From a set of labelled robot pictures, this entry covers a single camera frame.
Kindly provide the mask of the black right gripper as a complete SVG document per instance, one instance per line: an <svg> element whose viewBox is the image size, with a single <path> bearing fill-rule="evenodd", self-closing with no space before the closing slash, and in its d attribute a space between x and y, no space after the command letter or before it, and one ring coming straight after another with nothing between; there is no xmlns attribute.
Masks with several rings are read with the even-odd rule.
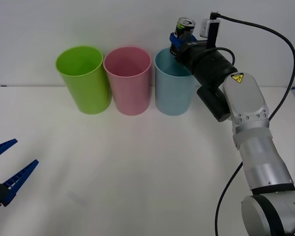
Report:
<svg viewBox="0 0 295 236"><path fill-rule="evenodd" d="M191 36L191 41L187 42L172 32L169 39L171 49L176 50L175 70L195 71L196 65L208 54L207 41L197 40L194 35Z"/></svg>

